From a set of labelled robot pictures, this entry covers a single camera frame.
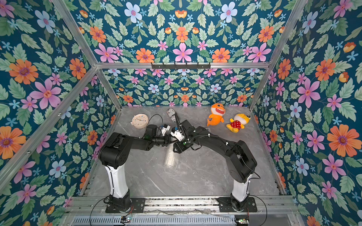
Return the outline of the pink round alarm clock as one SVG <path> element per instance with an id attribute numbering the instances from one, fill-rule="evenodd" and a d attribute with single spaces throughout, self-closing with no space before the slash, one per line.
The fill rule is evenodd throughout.
<path id="1" fill-rule="evenodd" d="M 149 117 L 146 114 L 137 114 L 131 120 L 131 125 L 137 129 L 147 127 L 148 123 Z"/>

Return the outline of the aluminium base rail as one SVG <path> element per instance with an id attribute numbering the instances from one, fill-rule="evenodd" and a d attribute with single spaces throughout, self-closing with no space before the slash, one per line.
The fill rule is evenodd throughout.
<path id="1" fill-rule="evenodd" d="M 289 195 L 251 195 L 242 211 L 227 196 L 139 196 L 128 212 L 101 197 L 77 197 L 62 226 L 303 226 Z"/>

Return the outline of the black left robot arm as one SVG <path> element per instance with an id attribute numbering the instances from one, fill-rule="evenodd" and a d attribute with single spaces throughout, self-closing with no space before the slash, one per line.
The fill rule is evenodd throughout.
<path id="1" fill-rule="evenodd" d="M 126 182 L 125 163 L 132 149 L 149 151 L 154 146 L 166 147 L 173 143 L 169 134 L 158 135 L 156 125 L 146 127 L 143 137 L 114 132 L 101 148 L 98 157 L 107 171 L 110 195 L 105 199 L 106 213 L 126 213 L 132 210 L 130 189 Z"/>

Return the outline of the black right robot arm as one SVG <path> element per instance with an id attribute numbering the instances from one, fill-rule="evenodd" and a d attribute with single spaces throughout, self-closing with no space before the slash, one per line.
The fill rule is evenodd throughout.
<path id="1" fill-rule="evenodd" d="M 204 127 L 195 128 L 187 120 L 177 121 L 176 128 L 181 132 L 182 138 L 173 145 L 175 153 L 181 154 L 188 149 L 196 151 L 206 147 L 225 159 L 228 172 L 233 178 L 229 205 L 236 212 L 243 211 L 248 204 L 249 185 L 257 167 L 257 161 L 247 144 L 242 140 L 226 140 Z"/>

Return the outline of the orange shark plush toy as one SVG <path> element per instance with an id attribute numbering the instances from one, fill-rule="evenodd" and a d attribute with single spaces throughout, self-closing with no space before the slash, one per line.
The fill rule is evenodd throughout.
<path id="1" fill-rule="evenodd" d="M 224 123 L 223 116 L 225 115 L 225 107 L 223 104 L 215 103 L 211 106 L 211 114 L 207 119 L 207 127 L 208 126 L 216 126 L 219 123 Z"/>

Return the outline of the yellow plush toy red shorts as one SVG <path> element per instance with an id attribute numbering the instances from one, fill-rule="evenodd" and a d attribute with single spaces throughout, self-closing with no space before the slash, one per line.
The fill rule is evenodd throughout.
<path id="1" fill-rule="evenodd" d="M 249 123 L 251 117 L 246 114 L 237 114 L 234 118 L 230 119 L 230 123 L 226 127 L 233 133 L 238 133 L 240 130 L 244 129 L 245 126 Z"/>

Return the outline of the black hook rail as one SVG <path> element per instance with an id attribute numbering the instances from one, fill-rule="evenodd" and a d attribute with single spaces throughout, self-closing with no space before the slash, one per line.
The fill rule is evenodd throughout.
<path id="1" fill-rule="evenodd" d="M 198 70 L 198 69 L 211 69 L 210 63 L 151 63 L 152 69 L 189 69 L 189 70 Z"/>

